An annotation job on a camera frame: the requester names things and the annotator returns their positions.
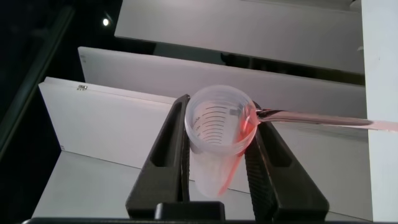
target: white board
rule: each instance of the white board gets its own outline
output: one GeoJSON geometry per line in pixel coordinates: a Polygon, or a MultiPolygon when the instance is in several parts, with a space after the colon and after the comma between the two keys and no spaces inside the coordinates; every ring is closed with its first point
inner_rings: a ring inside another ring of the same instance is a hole
{"type": "Polygon", "coordinates": [[[366,117],[363,86],[88,47],[78,51],[87,83],[174,98],[222,84],[263,108],[366,117]]]}
{"type": "MultiPolygon", "coordinates": [[[[398,122],[398,1],[362,0],[369,119],[398,122]]],[[[398,133],[369,131],[373,217],[398,222],[398,133]]]]}
{"type": "Polygon", "coordinates": [[[364,73],[356,12],[267,1],[125,0],[115,36],[364,73]]]}
{"type": "MultiPolygon", "coordinates": [[[[39,87],[65,151],[137,168],[142,167],[174,101],[55,78],[46,78],[39,87]],[[77,90],[79,85],[88,88],[77,90]]],[[[329,200],[332,212],[371,219],[366,133],[275,126],[329,200]]],[[[230,188],[249,192],[243,162],[230,188]]]]}
{"type": "MultiPolygon", "coordinates": [[[[141,170],[62,151],[33,217],[129,218],[124,204],[141,170]]],[[[191,201],[209,201],[190,181],[191,201]]],[[[249,194],[227,190],[218,198],[228,220],[253,220],[249,194]]],[[[326,220],[356,220],[329,213],[326,220]]]]}

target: black clamp jaw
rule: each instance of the black clamp jaw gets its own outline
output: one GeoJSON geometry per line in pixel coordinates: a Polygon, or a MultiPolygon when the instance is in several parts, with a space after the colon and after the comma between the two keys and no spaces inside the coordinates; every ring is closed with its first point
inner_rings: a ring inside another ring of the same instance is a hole
{"type": "MultiPolygon", "coordinates": [[[[190,202],[189,139],[177,99],[127,199],[129,216],[150,220],[224,221],[221,202],[190,202]]],[[[262,123],[245,152],[257,222],[323,221],[329,204],[271,123],[262,123]]]]}

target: clear plastic cup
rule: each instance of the clear plastic cup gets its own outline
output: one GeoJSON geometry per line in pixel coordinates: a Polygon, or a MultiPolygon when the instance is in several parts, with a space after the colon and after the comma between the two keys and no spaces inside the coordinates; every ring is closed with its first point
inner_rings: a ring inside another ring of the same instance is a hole
{"type": "Polygon", "coordinates": [[[206,87],[188,102],[185,129],[193,154],[195,183],[203,195],[218,197],[229,187],[256,133],[255,110],[245,93],[223,85],[206,87]]]}

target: white surface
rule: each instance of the white surface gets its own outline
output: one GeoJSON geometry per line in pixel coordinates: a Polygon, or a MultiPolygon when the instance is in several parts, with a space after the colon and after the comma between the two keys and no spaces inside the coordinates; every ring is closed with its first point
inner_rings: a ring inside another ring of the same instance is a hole
{"type": "MultiPolygon", "coordinates": [[[[124,206],[140,169],[62,151],[33,217],[129,218],[124,206]]],[[[191,201],[208,201],[190,182],[191,201]]],[[[253,220],[249,194],[228,190],[227,219],[253,220]]],[[[329,213],[327,220],[358,219],[329,213]]]]}
{"type": "MultiPolygon", "coordinates": [[[[362,1],[368,118],[398,122],[398,1],[362,1]]],[[[398,221],[398,133],[369,131],[373,218],[398,221]]]]}
{"type": "MultiPolygon", "coordinates": [[[[138,168],[142,167],[168,113],[166,108],[170,108],[170,104],[159,101],[173,101],[54,78],[46,78],[39,87],[58,140],[66,151],[138,168]],[[82,84],[88,89],[76,90],[82,84]]],[[[334,133],[332,128],[325,130],[319,126],[314,130],[294,124],[276,127],[329,200],[332,212],[371,219],[366,133],[363,136],[349,130],[342,134],[334,133]]],[[[249,192],[244,162],[240,163],[230,188],[249,192]]]]}
{"type": "Polygon", "coordinates": [[[125,0],[115,36],[364,72],[355,12],[267,1],[125,0]]]}
{"type": "Polygon", "coordinates": [[[330,204],[330,211],[372,220],[366,130],[274,123],[330,204]]]}
{"type": "Polygon", "coordinates": [[[174,98],[222,84],[264,108],[366,118],[363,86],[87,47],[78,51],[87,83],[174,98]]]}
{"type": "Polygon", "coordinates": [[[72,87],[48,80],[56,79],[46,78],[39,87],[64,150],[142,167],[170,103],[128,97],[130,91],[126,90],[119,90],[125,92],[123,95],[115,95],[104,92],[112,89],[108,87],[62,80],[74,84],[72,87]],[[88,85],[88,90],[76,90],[80,84],[88,85]]]}

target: pink liquid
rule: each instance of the pink liquid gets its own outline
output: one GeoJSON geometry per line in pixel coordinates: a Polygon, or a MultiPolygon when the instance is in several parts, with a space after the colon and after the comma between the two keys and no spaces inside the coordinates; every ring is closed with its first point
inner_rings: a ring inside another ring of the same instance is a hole
{"type": "MultiPolygon", "coordinates": [[[[258,122],[256,122],[257,121],[257,115],[256,115],[255,111],[253,111],[253,110],[251,110],[251,111],[254,112],[254,114],[251,113],[249,116],[241,116],[240,117],[240,120],[239,120],[239,132],[238,132],[238,134],[236,136],[235,143],[240,142],[243,139],[245,139],[253,131],[253,129],[256,127],[256,125],[254,125],[254,124],[258,123],[258,122]]],[[[228,189],[228,187],[231,184],[231,181],[232,181],[232,179],[234,177],[236,169],[238,168],[239,163],[241,162],[241,159],[242,159],[245,151],[246,151],[246,149],[243,149],[236,156],[236,159],[235,159],[234,164],[232,166],[231,172],[228,174],[228,178],[227,178],[226,182],[224,183],[224,185],[220,188],[220,191],[218,192],[218,196],[222,195],[228,189]]]]}

